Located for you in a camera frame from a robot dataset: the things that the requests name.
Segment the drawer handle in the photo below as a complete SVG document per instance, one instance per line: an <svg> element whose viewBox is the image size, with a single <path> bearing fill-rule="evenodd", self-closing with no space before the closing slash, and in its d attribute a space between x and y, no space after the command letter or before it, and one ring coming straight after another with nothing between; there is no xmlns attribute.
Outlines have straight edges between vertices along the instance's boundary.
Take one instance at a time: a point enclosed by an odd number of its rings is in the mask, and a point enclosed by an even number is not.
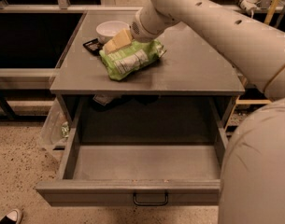
<svg viewBox="0 0 285 224"><path fill-rule="evenodd" d="M167 205L168 204L168 193L164 195L164 201L161 203L140 203L136 200L136 193L133 195L133 201L135 205L138 206L162 206L162 205Z"/></svg>

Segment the drawer front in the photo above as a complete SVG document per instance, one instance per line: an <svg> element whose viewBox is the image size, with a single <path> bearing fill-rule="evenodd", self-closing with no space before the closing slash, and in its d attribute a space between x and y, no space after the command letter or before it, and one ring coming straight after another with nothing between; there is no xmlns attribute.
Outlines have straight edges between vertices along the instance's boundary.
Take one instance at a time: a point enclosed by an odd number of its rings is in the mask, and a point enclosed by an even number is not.
<svg viewBox="0 0 285 224"><path fill-rule="evenodd" d="M36 189L52 206L163 206L217 205L219 187L219 180L143 186L63 180L40 182Z"/></svg>

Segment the green snack bag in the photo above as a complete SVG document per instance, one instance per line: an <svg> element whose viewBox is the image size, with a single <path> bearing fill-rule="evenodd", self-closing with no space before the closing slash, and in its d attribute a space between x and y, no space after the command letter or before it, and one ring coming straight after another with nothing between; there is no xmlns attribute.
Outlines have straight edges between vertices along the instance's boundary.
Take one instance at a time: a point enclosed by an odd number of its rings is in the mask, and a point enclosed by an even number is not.
<svg viewBox="0 0 285 224"><path fill-rule="evenodd" d="M100 50L99 54L107 68L109 77L113 80L122 80L132 72L154 63L165 52L164 46L158 40L148 43L133 40L131 46L109 54L105 54L103 50Z"/></svg>

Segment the cabinet top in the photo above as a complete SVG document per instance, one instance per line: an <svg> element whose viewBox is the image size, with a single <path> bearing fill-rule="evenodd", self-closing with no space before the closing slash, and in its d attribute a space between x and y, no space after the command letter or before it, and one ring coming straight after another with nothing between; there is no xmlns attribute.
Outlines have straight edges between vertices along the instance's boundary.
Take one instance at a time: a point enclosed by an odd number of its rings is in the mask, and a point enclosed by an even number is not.
<svg viewBox="0 0 285 224"><path fill-rule="evenodd" d="M82 45L97 37L95 28L104 21L131 23L134 10L89 11L71 41L70 49L50 90L55 94L161 94L238 95L244 88L235 69L216 50L184 23L159 36L167 49L160 61L129 75L111 80L100 57Z"/></svg>

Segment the cream bowl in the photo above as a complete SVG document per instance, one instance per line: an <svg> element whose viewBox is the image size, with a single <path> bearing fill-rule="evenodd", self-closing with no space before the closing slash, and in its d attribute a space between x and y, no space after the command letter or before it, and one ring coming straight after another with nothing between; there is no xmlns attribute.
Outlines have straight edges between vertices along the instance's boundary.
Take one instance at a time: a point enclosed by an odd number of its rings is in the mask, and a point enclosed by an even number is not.
<svg viewBox="0 0 285 224"><path fill-rule="evenodd" d="M97 39L100 43L106 44L122 29L130 29L129 24L123 21L106 21L96 27Z"/></svg>

